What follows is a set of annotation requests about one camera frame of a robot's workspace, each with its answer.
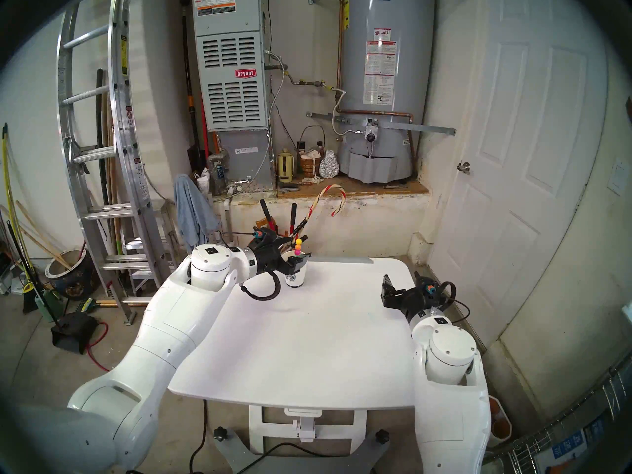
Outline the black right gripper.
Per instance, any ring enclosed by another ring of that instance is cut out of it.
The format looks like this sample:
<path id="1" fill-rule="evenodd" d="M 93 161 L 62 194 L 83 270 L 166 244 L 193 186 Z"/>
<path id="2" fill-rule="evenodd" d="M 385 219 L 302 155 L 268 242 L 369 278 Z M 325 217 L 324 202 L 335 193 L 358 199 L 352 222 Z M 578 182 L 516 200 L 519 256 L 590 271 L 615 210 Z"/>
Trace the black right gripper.
<path id="1" fill-rule="evenodd" d="M 385 274 L 382 281 L 381 300 L 386 308 L 399 310 L 408 323 L 414 317 L 426 317 L 432 313 L 447 310 L 447 282 L 439 284 L 430 277 L 414 273 L 413 288 L 396 291 L 390 277 Z"/>

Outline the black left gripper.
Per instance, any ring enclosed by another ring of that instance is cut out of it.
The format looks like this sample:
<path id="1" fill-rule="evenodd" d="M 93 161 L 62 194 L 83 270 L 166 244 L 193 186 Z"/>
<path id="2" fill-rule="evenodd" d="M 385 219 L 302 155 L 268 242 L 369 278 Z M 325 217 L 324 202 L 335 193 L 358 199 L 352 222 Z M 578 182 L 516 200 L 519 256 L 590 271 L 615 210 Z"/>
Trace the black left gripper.
<path id="1" fill-rule="evenodd" d="M 290 260 L 284 260 L 281 255 L 281 246 L 291 243 L 291 236 L 278 236 L 267 227 L 253 227 L 254 238 L 249 242 L 248 248 L 256 259 L 256 275 L 269 271 L 279 271 L 285 276 L 297 274 L 304 266 L 304 260 L 312 256 L 311 252 L 290 251 Z"/>

